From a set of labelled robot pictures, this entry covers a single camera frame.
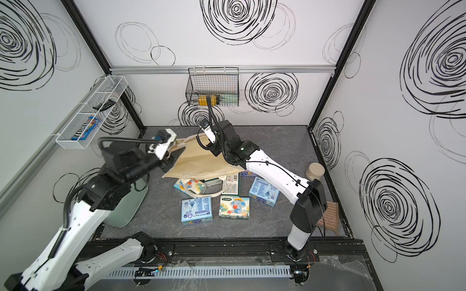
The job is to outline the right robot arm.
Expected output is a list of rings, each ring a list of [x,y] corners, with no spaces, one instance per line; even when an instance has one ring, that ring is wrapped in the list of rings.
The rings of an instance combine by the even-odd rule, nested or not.
[[[241,140],[229,121],[213,126],[203,121],[200,127],[209,139],[208,147],[212,154],[222,155],[228,164],[258,174],[293,205],[290,214],[292,228],[287,237],[288,256],[294,260],[303,257],[309,237],[327,209],[322,183],[292,173],[252,141]]]

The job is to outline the green tissue pack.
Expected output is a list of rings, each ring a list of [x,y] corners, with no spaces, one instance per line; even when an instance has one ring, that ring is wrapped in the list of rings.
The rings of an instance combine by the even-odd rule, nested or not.
[[[223,180],[223,195],[239,195],[240,175],[238,173],[227,175]]]

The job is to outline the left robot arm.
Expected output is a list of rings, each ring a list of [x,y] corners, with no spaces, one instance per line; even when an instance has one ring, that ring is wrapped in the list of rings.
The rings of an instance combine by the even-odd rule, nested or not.
[[[170,152],[174,139],[104,137],[98,145],[105,160],[98,175],[74,189],[63,207],[63,226],[22,273],[8,277],[9,291],[86,291],[114,270],[160,256],[155,240],[138,232],[94,258],[76,262],[98,226],[132,190],[132,185],[156,168],[170,171],[184,148]]]

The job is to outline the floral canvas tote bag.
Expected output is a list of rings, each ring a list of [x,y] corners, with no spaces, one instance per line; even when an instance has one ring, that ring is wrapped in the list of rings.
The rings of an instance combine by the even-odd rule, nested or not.
[[[206,184],[206,191],[202,196],[222,195],[225,176],[239,174],[242,171],[241,167],[228,164],[222,155],[214,156],[210,151],[201,148],[195,135],[176,140],[169,152],[182,147],[185,147],[186,150],[179,157],[176,165],[163,176],[176,180],[197,179],[203,181]]]

